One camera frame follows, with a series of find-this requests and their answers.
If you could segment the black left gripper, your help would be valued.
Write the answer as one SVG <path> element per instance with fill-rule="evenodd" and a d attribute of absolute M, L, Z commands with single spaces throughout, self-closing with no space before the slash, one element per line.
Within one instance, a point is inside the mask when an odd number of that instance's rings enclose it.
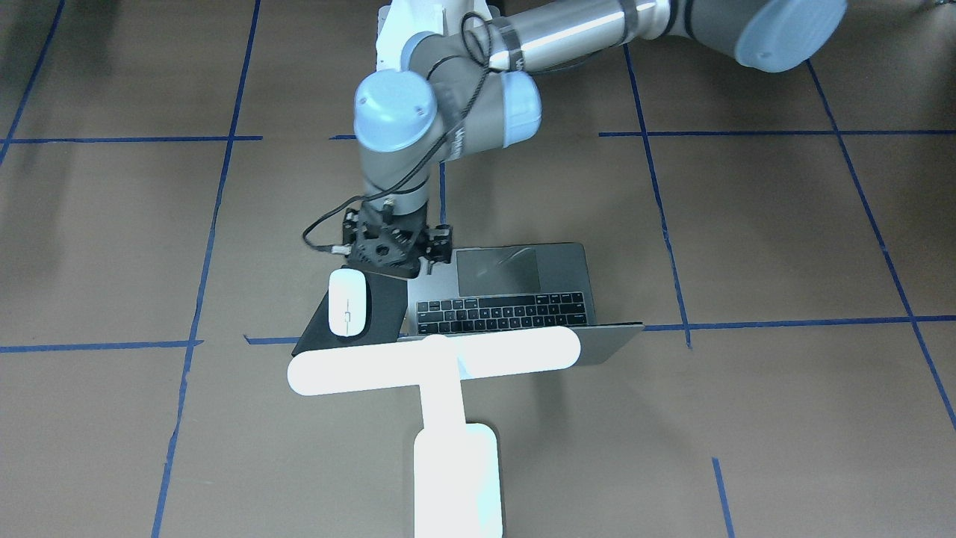
<path fill-rule="evenodd" d="M 416 279 L 421 265 L 452 262 L 452 228 L 428 225 L 428 204 L 410 214 L 393 214 L 362 203 L 348 208 L 342 221 L 348 267 L 391 278 Z"/>

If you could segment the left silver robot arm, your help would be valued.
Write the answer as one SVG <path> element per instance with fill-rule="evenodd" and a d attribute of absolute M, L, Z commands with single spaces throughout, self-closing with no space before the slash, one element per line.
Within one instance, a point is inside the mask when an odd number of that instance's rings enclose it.
<path fill-rule="evenodd" d="M 468 1 L 386 7 L 378 68 L 354 95 L 363 194 L 341 204 L 342 239 L 317 244 L 350 267 L 414 279 L 420 263 L 448 263 L 448 227 L 426 221 L 431 167 L 506 149 L 536 135 L 544 72 L 567 70 L 634 40 L 682 37 L 738 64 L 785 72 L 814 55 L 846 1 L 554 1 L 493 15 Z"/>

